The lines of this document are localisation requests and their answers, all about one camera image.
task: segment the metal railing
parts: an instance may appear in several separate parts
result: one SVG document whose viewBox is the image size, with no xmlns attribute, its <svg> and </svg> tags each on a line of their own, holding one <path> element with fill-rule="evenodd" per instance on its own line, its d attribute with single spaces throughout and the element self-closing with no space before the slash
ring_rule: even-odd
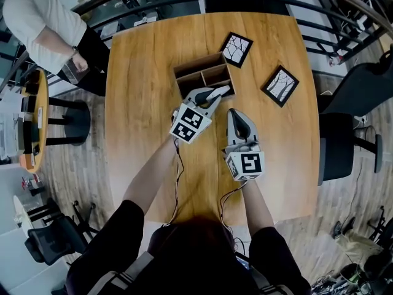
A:
<svg viewBox="0 0 393 295">
<path fill-rule="evenodd" d="M 82 15 L 108 1 L 110 0 L 91 0 L 80 6 L 77 6 L 76 8 L 74 8 L 73 11 Z M 155 2 L 150 2 L 146 5 L 134 7 L 122 14 L 108 18 L 105 21 L 93 25 L 92 28 L 97 29 L 100 26 L 104 26 L 110 22 L 114 22 L 116 20 L 127 17 L 129 15 L 140 14 L 145 10 L 150 10 L 167 5 L 175 5 L 178 3 L 190 2 L 190 1 L 199 1 L 199 0 L 159 0 Z M 337 39 L 336 42 L 332 40 L 316 38 L 314 36 L 308 36 L 305 34 L 303 34 L 302 36 L 305 41 L 314 42 L 319 46 L 319 49 L 307 47 L 306 49 L 308 52 L 318 53 L 329 57 L 340 57 L 341 60 L 340 64 L 346 62 L 353 56 L 357 55 L 360 51 L 367 48 L 371 43 L 376 41 L 379 37 L 381 37 L 385 33 L 387 33 L 388 35 L 390 35 L 391 38 L 393 38 L 392 25 L 382 15 L 380 15 L 377 11 L 372 9 L 370 6 L 368 6 L 366 3 L 364 3 L 361 0 L 331 0 L 331 1 L 344 1 L 349 6 L 355 8 L 358 11 L 358 13 L 360 13 L 361 15 L 366 15 L 367 18 L 373 24 L 376 25 L 376 29 L 374 29 L 374 26 L 370 26 L 369 28 L 362 28 L 355 20 L 345 17 L 343 14 L 338 13 L 335 10 L 328 9 L 326 7 L 315 6 L 314 4 L 305 3 L 299 0 L 220 0 L 220 1 L 242 2 L 243 4 L 250 3 L 251 1 L 260 2 L 261 4 L 263 4 L 264 2 L 274 2 L 274 3 L 281 3 L 286 6 L 297 6 L 304 9 L 319 12 L 320 14 L 324 14 L 330 21 L 331 24 L 330 27 L 317 24 L 311 21 L 301 20 L 301 19 L 297 19 L 297 23 L 301 26 L 307 26 L 334 35 Z M 343 27 L 342 24 L 344 23 L 345 26 L 347 26 L 348 28 L 354 28 L 357 32 L 359 32 L 358 35 L 354 36 L 353 34 L 349 34 L 343 31 L 342 29 L 339 29 L 340 25 L 337 25 L 337 23 L 341 23 L 341 27 Z M 331 47 L 333 51 L 328 52 L 323 47 L 321 47 L 321 45 L 327 45 Z M 10 78 L 16 73 L 19 66 L 24 62 L 24 60 L 27 59 L 27 57 L 28 55 L 25 52 L 13 65 L 7 77 L 0 85 L 0 92 L 8 84 Z"/>
</svg>

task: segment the wooden tabletop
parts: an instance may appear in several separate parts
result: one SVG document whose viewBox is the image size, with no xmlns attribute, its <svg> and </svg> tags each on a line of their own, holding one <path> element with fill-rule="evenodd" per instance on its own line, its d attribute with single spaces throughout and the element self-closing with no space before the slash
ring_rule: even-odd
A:
<svg viewBox="0 0 393 295">
<path fill-rule="evenodd" d="M 39 145 L 39 153 L 34 157 L 36 164 L 34 168 L 27 170 L 30 173 L 36 173 L 41 165 L 42 159 L 44 158 L 44 151 L 47 142 L 47 125 L 48 125 L 48 106 L 49 106 L 49 94 L 48 94 L 48 80 L 44 70 L 39 69 L 39 88 L 36 98 L 36 107 L 33 114 L 33 123 L 38 123 L 38 109 L 42 107 L 42 128 L 39 129 L 39 142 L 33 143 L 33 148 L 36 144 Z M 22 94 L 28 95 L 25 92 L 25 88 L 22 90 Z"/>
<path fill-rule="evenodd" d="M 257 126 L 265 174 L 257 182 L 274 220 L 314 211 L 319 170 L 316 92 L 306 49 L 292 17 L 213 13 L 172 18 L 132 28 L 113 38 L 106 92 L 106 153 L 115 206 L 130 181 L 168 136 L 181 103 L 173 67 L 220 50 L 229 32 L 254 41 L 241 69 L 230 67 L 236 96 L 220 104 L 211 126 L 181 145 L 185 172 L 176 222 L 196 215 L 219 217 L 218 201 L 238 187 L 221 149 L 227 143 L 227 111 L 236 108 Z M 299 81 L 283 108 L 260 88 L 278 65 Z M 174 209 L 174 165 L 146 218 L 167 222 Z M 238 192 L 225 205 L 229 225 L 246 223 Z"/>
</svg>

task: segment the person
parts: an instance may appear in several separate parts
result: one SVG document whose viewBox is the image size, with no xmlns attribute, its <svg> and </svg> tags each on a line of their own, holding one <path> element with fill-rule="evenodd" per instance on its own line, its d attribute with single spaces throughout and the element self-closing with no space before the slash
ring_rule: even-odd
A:
<svg viewBox="0 0 393 295">
<path fill-rule="evenodd" d="M 370 257 L 377 256 L 384 250 L 372 240 L 354 232 L 355 220 L 355 217 L 351 218 L 345 227 L 340 221 L 337 221 L 333 228 L 332 237 L 350 260 L 360 265 L 360 268 L 364 270 Z"/>
<path fill-rule="evenodd" d="M 90 69 L 76 85 L 105 96 L 109 49 L 79 15 L 60 0 L 5 0 L 2 12 L 37 65 L 69 82 L 62 68 L 72 58 L 78 72 Z"/>
<path fill-rule="evenodd" d="M 134 177 L 123 202 L 69 269 L 69 295 L 88 294 L 110 271 L 124 272 L 138 256 L 144 215 L 150 208 L 176 155 L 176 140 L 167 137 Z M 289 248 L 255 181 L 242 188 L 249 232 L 249 265 L 271 285 L 285 285 L 295 295 L 309 295 Z M 259 294 L 249 271 L 236 260 L 234 240 L 219 220 L 202 217 L 163 226 L 154 232 L 148 252 L 154 259 L 127 289 L 127 294 Z"/>
</svg>

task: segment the wooden floor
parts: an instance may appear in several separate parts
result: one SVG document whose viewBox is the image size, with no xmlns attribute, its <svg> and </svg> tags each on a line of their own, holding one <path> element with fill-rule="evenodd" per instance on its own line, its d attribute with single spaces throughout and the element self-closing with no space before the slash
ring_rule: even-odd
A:
<svg viewBox="0 0 393 295">
<path fill-rule="evenodd" d="M 334 91 L 341 81 L 340 78 L 318 74 L 314 75 L 314 79 L 318 93 Z M 114 209 L 106 174 L 104 99 L 82 90 L 61 98 L 82 99 L 88 103 L 92 115 L 91 133 L 81 147 L 47 147 L 40 175 L 49 186 L 51 195 L 67 214 L 72 215 L 71 203 L 74 200 L 78 200 L 85 208 L 90 202 L 95 202 L 97 209 L 92 224 L 101 227 Z M 54 114 L 60 117 L 63 112 L 63 108 L 53 108 L 52 117 Z M 383 137 L 384 162 L 380 173 L 376 175 L 373 172 L 373 155 L 357 147 L 352 175 L 325 182 L 319 187 L 315 214 L 277 224 L 278 231 L 288 242 L 303 275 L 310 283 L 328 271 L 339 270 L 349 263 L 329 233 L 337 220 L 345 220 L 352 201 L 351 216 L 357 217 L 356 229 L 360 234 L 370 234 L 367 221 L 379 215 L 380 205 L 386 207 L 388 217 L 393 217 L 392 118 L 393 100 L 385 102 L 368 115 L 367 125 L 373 125 Z M 49 136 L 61 134 L 61 126 L 50 126 Z M 368 139 L 372 139 L 372 134 L 372 130 L 368 130 Z"/>
</svg>

